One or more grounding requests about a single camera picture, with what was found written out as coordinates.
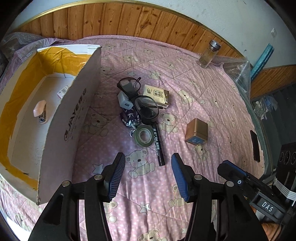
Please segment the yellow tape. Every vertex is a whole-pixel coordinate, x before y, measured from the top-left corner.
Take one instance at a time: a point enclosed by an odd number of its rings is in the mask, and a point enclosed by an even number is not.
[[[23,180],[34,190],[38,188],[38,180],[30,178],[11,165],[7,156],[17,115],[43,77],[53,73],[77,76],[89,58],[88,54],[74,54],[61,47],[50,47],[36,53],[21,73],[9,101],[4,106],[0,117],[0,162],[13,176]]]

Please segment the sunglasses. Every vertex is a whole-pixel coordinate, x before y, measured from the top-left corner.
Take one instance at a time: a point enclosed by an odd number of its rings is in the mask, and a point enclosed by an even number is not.
[[[163,107],[158,106],[151,97],[138,94],[141,88],[140,79],[141,77],[138,79],[132,77],[123,78],[117,83],[117,87],[133,103],[133,108],[138,112],[142,123],[144,125],[151,125],[156,122],[159,109],[163,109]]]

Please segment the bedspread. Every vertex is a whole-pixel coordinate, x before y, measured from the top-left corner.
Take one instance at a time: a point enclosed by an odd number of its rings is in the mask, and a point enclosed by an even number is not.
[[[263,158],[253,160],[250,130],[253,123],[233,81],[222,66],[202,69],[198,55],[172,45],[125,36],[95,36],[57,44],[100,44],[101,84],[88,110],[78,143],[73,183],[83,182],[111,164],[118,152],[126,156],[117,196],[105,203],[113,240],[178,240],[185,236],[192,204],[181,198],[170,157],[178,152],[210,181],[223,183],[217,167],[230,160],[260,177]],[[158,126],[166,165],[160,167],[155,146],[137,146],[120,119],[117,82],[141,77],[141,84],[170,93],[170,105],[160,110]],[[208,124],[208,142],[184,142],[186,125],[199,118]],[[1,180],[1,206],[7,215],[31,230],[45,205],[37,207]],[[84,202],[80,201],[80,232],[86,240]],[[216,202],[212,203],[212,220]]]

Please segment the bottle lid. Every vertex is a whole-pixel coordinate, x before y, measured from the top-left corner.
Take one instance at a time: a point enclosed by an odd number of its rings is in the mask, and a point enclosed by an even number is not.
[[[216,50],[219,50],[221,48],[221,45],[218,44],[215,40],[211,40],[210,41],[210,46],[212,46],[213,48],[215,48]]]

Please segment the wood paneling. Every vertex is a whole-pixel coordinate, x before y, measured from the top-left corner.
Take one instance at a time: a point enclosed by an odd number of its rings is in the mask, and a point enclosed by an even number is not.
[[[296,82],[296,65],[262,70],[251,84],[251,99]]]
[[[44,37],[81,39],[95,35],[136,36],[166,42],[203,53],[211,39],[222,44],[218,55],[242,55],[219,36],[198,25],[155,7],[110,2],[81,4],[46,14],[18,29]]]

